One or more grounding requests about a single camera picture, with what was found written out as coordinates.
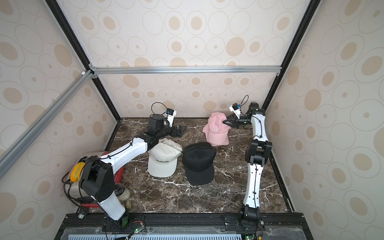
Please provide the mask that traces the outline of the pink baseball cap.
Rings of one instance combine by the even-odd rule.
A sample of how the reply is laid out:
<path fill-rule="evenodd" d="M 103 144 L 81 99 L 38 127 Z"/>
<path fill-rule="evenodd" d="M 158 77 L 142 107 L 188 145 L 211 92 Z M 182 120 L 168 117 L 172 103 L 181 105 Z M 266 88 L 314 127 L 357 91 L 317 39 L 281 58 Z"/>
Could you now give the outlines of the pink baseball cap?
<path fill-rule="evenodd" d="M 208 119 L 208 123 L 205 125 L 203 129 L 203 132 L 205 133 L 205 135 L 208 132 L 212 132 L 212 133 L 228 132 L 229 134 L 229 130 L 231 129 L 231 127 L 223 124 L 223 120 L 225 119 L 227 119 L 227 117 L 224 113 L 220 113 L 220 112 L 212 113 Z"/>
<path fill-rule="evenodd" d="M 206 134 L 206 139 L 207 139 L 207 142 L 210 143 L 213 147 L 227 146 L 229 144 L 228 132 L 224 132 L 224 133 L 208 132 Z"/>

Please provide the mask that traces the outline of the black cap front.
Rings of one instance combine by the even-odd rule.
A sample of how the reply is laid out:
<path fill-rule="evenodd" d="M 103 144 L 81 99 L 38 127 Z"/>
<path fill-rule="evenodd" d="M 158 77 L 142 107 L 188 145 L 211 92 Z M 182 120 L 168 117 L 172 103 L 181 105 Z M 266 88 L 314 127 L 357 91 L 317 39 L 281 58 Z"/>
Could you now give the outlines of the black cap front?
<path fill-rule="evenodd" d="M 193 186 L 202 186 L 213 181 L 216 151 L 208 142 L 200 142 L 184 148 L 182 162 L 187 180 Z"/>

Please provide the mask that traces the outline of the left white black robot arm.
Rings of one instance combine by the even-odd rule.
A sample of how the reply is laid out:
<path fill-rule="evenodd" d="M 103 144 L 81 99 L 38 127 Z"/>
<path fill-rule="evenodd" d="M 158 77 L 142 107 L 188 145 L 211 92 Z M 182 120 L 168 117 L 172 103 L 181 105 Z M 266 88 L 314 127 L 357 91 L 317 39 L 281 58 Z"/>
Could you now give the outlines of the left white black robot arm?
<path fill-rule="evenodd" d="M 104 157 L 91 156 L 85 161 L 79 188 L 114 221 L 120 220 L 126 212 L 115 194 L 115 173 L 137 156 L 151 150 L 159 140 L 167 136 L 180 138 L 187 129 L 185 126 L 173 125 L 177 111 L 167 109 L 165 114 L 151 115 L 147 128 L 119 149 Z"/>

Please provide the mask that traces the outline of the white cap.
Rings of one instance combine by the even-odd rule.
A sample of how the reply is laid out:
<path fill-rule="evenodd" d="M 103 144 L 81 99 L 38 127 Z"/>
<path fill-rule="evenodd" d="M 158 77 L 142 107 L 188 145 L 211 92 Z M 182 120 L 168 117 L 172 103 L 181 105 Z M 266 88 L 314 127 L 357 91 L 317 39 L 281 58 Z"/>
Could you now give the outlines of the white cap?
<path fill-rule="evenodd" d="M 149 150 L 148 173 L 156 178 L 172 176 L 182 152 L 180 144 L 167 138 L 159 140 L 159 143 Z"/>

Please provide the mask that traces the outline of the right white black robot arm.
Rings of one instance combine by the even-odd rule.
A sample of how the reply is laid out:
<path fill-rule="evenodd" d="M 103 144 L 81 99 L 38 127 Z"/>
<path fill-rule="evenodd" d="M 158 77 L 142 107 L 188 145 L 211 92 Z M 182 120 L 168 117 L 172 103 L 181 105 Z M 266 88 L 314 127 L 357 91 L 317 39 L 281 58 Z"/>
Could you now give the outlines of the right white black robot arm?
<path fill-rule="evenodd" d="M 247 191 L 240 211 L 239 223 L 249 226 L 258 225 L 261 221 L 260 185 L 264 166 L 272 155 L 273 144 L 268 140 L 265 128 L 266 111 L 259 104 L 252 102 L 245 114 L 242 114 L 241 105 L 235 103 L 229 107 L 232 114 L 223 121 L 223 124 L 232 128 L 241 125 L 251 125 L 253 138 L 245 153 L 245 162 L 248 164 Z"/>

